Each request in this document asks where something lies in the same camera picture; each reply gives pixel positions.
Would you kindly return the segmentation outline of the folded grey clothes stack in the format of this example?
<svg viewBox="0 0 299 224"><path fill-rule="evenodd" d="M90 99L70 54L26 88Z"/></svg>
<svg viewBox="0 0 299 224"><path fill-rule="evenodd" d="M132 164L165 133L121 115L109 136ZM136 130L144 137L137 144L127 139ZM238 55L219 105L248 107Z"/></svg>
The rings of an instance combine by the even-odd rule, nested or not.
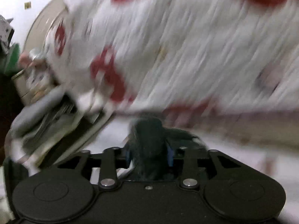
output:
<svg viewBox="0 0 299 224"><path fill-rule="evenodd" d="M62 87L25 106L14 119L4 152L28 168L44 169L89 144L112 112L83 113Z"/></svg>

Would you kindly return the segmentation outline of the grey bunny plush toy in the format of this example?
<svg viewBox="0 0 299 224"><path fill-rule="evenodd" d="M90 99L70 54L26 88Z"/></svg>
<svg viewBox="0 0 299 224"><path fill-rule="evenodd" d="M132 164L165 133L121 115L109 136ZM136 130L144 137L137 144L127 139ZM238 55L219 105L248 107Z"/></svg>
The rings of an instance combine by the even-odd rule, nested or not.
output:
<svg viewBox="0 0 299 224"><path fill-rule="evenodd" d="M34 48L28 53L23 52L18 63L24 70L26 87L33 101L41 99L56 86L44 50Z"/></svg>

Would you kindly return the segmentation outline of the dark denim jeans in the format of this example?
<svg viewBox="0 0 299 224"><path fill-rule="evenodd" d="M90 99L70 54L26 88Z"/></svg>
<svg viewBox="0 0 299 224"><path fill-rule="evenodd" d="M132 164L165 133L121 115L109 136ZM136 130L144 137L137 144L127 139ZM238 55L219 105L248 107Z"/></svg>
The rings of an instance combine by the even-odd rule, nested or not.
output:
<svg viewBox="0 0 299 224"><path fill-rule="evenodd" d="M149 117L132 124L125 146L131 163L121 178L143 182L178 178L173 166L176 150L207 150L199 137L178 128L165 128L161 120Z"/></svg>

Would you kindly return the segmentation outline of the white bear print quilt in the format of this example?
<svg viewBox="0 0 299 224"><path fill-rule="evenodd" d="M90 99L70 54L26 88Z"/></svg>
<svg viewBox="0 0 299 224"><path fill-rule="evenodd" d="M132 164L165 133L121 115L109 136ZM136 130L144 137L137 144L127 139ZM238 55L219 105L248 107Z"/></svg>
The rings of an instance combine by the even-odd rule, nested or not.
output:
<svg viewBox="0 0 299 224"><path fill-rule="evenodd" d="M79 110L298 109L298 0L64 0L46 37Z"/></svg>

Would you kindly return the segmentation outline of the beige bedside drawer cabinet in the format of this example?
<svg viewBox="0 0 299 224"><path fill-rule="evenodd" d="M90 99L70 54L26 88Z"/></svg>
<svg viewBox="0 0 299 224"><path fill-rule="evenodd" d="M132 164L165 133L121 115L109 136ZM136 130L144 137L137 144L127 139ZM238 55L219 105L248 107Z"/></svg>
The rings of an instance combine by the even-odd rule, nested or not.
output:
<svg viewBox="0 0 299 224"><path fill-rule="evenodd" d="M20 96L22 103L27 106L31 103L32 95L26 85L26 77L24 70L11 77L12 82Z"/></svg>

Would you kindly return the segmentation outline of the patterned black white box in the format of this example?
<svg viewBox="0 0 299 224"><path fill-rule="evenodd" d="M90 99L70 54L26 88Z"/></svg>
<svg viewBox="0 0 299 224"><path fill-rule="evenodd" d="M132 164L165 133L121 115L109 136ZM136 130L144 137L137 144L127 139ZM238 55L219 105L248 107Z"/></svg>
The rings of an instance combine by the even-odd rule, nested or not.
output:
<svg viewBox="0 0 299 224"><path fill-rule="evenodd" d="M2 15L0 15L1 56L6 55L8 53L13 34L13 27Z"/></svg>

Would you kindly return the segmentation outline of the beige round headboard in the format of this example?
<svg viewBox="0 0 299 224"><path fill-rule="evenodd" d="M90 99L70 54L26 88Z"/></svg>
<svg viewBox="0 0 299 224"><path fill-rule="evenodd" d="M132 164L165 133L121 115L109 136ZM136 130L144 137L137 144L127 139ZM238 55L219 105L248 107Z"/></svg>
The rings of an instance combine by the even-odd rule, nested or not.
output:
<svg viewBox="0 0 299 224"><path fill-rule="evenodd" d="M61 57L76 28L81 27L79 34L83 39L90 36L96 7L95 0L51 0L30 27L23 50L31 53L37 49L46 54L53 50L54 55Z"/></svg>

